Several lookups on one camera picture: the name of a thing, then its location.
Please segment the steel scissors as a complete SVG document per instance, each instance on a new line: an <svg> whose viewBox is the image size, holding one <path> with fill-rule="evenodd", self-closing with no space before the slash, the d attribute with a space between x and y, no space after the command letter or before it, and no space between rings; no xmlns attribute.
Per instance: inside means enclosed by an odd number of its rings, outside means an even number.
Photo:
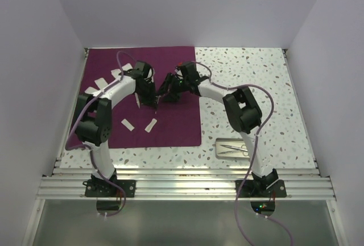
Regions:
<svg viewBox="0 0 364 246"><path fill-rule="evenodd" d="M246 148L236 147L236 146L233 146L233 145L221 144L220 146L222 146L224 148L236 150L236 151L242 151L242 152L247 152L248 151Z"/></svg>
<svg viewBox="0 0 364 246"><path fill-rule="evenodd" d="M245 153L247 153L246 149L232 149L232 150L228 150L228 151L223 151L223 152L218 152L218 155L229 155L229 154L236 154L239 153L242 156L245 156Z"/></svg>

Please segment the steel forceps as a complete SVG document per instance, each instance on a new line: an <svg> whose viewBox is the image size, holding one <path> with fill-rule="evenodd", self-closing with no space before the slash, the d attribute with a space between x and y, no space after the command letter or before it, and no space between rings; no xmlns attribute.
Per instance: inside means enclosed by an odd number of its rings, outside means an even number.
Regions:
<svg viewBox="0 0 364 246"><path fill-rule="evenodd" d="M158 91L156 92L156 108L155 108L155 113L157 113L158 111L158 105L159 102L162 101L162 98L164 98L166 95L169 94L170 91L170 87L160 87L158 89Z"/></svg>

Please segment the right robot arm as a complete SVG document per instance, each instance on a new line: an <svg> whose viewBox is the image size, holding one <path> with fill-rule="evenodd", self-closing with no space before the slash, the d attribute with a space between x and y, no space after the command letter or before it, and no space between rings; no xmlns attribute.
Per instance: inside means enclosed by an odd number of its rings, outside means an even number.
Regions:
<svg viewBox="0 0 364 246"><path fill-rule="evenodd" d="M263 126L274 112L272 96L264 88L254 84L221 86L212 81L211 71L208 76L200 75L197 65L198 62L184 62L177 66L175 73L167 74L156 95L166 101L174 102L179 99L180 93L188 91L199 97L222 103L230 126L241 135L247 147L254 181L253 189L257 195L267 196L273 191L274 183L278 181L278 174L268 162L266 147L259 142L259 137ZM266 93L271 102L271 110L265 120L262 119L262 110L253 96L251 87Z"/></svg>

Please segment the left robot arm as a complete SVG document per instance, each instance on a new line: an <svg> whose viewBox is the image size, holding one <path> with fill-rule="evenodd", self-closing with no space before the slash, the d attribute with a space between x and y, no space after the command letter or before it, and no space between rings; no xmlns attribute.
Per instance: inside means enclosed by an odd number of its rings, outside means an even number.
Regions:
<svg viewBox="0 0 364 246"><path fill-rule="evenodd" d="M133 68L121 70L105 87L77 98L71 134L82 142L81 147L89 150L92 178L99 181L99 191L108 197L118 190L108 145L113 126L112 110L132 94L139 97L142 105L157 108L154 69L150 64L137 61Z"/></svg>

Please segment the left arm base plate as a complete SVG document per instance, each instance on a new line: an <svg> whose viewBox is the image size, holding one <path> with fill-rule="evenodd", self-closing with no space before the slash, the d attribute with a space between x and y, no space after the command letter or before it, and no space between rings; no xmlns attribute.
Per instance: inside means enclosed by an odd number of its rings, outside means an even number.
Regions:
<svg viewBox="0 0 364 246"><path fill-rule="evenodd" d="M136 189L136 180L117 180L114 182L123 189L123 197L134 198ZM111 198L121 197L120 190L115 186L102 181L87 180L82 183L85 186L85 196L91 198Z"/></svg>

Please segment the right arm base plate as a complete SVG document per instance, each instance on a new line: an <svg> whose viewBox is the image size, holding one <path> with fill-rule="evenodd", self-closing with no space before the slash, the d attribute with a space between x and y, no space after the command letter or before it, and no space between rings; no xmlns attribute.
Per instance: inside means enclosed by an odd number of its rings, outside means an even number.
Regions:
<svg viewBox="0 0 364 246"><path fill-rule="evenodd" d="M268 189L259 189L253 180L246 180L242 186L238 198L285 198L287 197L286 186L283 180L278 180Z"/></svg>

